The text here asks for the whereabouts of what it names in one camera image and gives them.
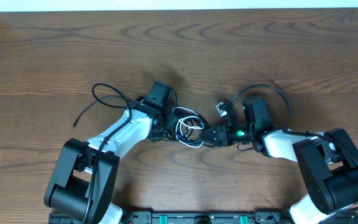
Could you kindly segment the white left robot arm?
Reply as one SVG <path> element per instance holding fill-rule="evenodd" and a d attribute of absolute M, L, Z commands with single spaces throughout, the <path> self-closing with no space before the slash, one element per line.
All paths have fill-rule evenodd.
<path fill-rule="evenodd" d="M 162 140 L 173 123 L 173 89 L 154 82 L 147 96 L 125 101 L 123 115 L 101 134 L 62 147 L 44 204 L 80 223 L 119 223 L 111 201 L 120 160 L 144 139 Z"/>

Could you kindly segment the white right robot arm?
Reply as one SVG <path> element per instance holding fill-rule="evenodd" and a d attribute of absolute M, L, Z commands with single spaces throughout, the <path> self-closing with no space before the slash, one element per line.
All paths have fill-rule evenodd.
<path fill-rule="evenodd" d="M 266 157 L 296 162 L 307 194 L 288 210 L 291 223 L 324 223 L 358 210 L 358 149 L 341 128 L 322 133 L 277 128 L 263 98 L 242 103 L 245 124 L 236 122 L 233 105 L 217 105 L 227 123 L 215 125 L 200 138 L 216 147 L 251 144 Z"/>

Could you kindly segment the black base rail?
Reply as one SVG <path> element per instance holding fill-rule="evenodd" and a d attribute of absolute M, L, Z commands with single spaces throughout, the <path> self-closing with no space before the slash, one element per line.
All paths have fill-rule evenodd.
<path fill-rule="evenodd" d="M 50 213 L 48 224 L 74 224 L 81 223 L 61 213 Z M 251 224 L 251 223 L 293 223 L 290 217 L 282 212 L 257 210 L 250 213 L 153 213 L 148 211 L 124 211 L 119 221 L 113 218 L 103 218 L 100 223 L 119 224 Z M 337 215 L 328 222 L 339 224 L 358 224 L 357 213 Z"/>

